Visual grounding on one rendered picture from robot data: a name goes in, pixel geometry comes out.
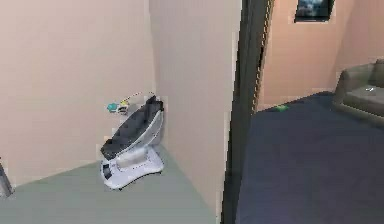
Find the grey sofa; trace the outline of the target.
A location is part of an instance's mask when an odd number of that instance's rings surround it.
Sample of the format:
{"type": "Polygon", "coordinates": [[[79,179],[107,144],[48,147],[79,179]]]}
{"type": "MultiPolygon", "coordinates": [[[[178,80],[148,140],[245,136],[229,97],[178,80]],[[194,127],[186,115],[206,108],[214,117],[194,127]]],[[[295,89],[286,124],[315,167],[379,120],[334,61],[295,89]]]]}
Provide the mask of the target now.
{"type": "Polygon", "coordinates": [[[384,58],[344,69],[332,103],[340,111],[384,126],[384,58]]]}

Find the dark framed wall picture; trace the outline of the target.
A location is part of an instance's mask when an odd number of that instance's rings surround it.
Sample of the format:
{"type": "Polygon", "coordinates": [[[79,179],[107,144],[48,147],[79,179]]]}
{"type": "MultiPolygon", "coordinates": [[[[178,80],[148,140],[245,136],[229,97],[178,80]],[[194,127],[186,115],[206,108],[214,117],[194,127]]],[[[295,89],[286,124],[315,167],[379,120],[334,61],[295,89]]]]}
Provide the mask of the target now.
{"type": "Polygon", "coordinates": [[[326,22],[335,0],[298,0],[294,22],[326,22]]]}

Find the dark room door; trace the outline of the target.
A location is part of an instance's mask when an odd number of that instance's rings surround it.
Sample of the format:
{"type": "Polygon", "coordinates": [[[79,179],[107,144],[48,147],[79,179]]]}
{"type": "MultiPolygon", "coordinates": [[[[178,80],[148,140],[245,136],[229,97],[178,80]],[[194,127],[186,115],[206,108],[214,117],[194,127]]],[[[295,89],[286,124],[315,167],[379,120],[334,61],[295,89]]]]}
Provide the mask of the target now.
{"type": "Polygon", "coordinates": [[[248,131],[257,111],[274,2],[242,0],[220,224],[236,221],[248,131]]]}

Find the white and black baby swing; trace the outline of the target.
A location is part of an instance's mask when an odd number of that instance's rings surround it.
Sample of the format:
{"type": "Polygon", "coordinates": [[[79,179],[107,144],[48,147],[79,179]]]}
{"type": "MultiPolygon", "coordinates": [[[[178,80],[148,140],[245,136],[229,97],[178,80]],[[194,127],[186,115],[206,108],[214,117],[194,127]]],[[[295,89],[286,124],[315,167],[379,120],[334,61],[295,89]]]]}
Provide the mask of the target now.
{"type": "Polygon", "coordinates": [[[143,176],[161,173],[164,163],[156,146],[161,141],[163,101],[153,92],[138,92],[119,103],[108,104],[107,110],[124,119],[100,149],[104,184],[112,190],[122,190],[143,176]]]}

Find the grey metal leg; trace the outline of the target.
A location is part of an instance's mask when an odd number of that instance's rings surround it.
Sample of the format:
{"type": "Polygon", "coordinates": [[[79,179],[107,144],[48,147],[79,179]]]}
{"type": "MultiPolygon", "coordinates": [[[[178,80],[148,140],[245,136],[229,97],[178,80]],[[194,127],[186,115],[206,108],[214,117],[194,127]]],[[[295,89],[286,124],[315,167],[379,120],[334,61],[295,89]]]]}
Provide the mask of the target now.
{"type": "Polygon", "coordinates": [[[12,185],[8,179],[5,169],[0,161],[0,187],[2,188],[3,195],[9,197],[13,193],[12,185]]]}

